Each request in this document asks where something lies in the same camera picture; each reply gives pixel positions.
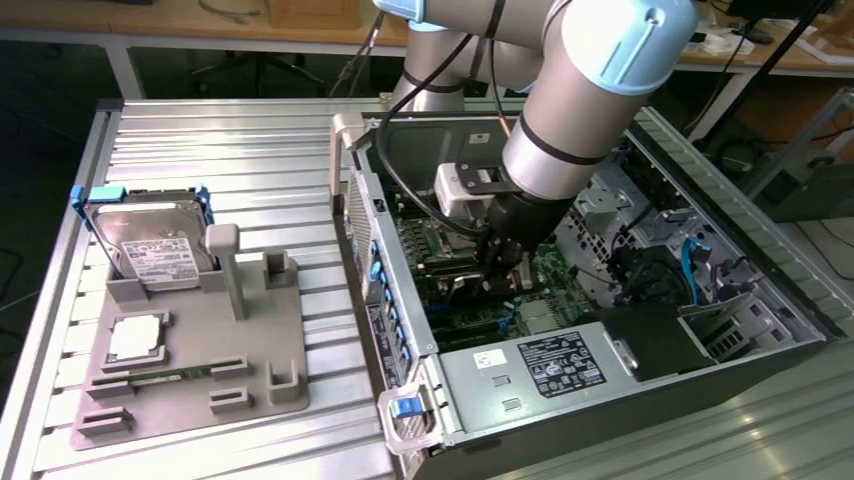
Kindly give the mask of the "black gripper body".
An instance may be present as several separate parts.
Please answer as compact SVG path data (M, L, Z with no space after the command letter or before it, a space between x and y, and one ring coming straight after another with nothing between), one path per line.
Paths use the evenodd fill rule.
M572 205L572 199L542 200L526 193L499 194L487 210L490 229L503 240L536 249L553 234Z

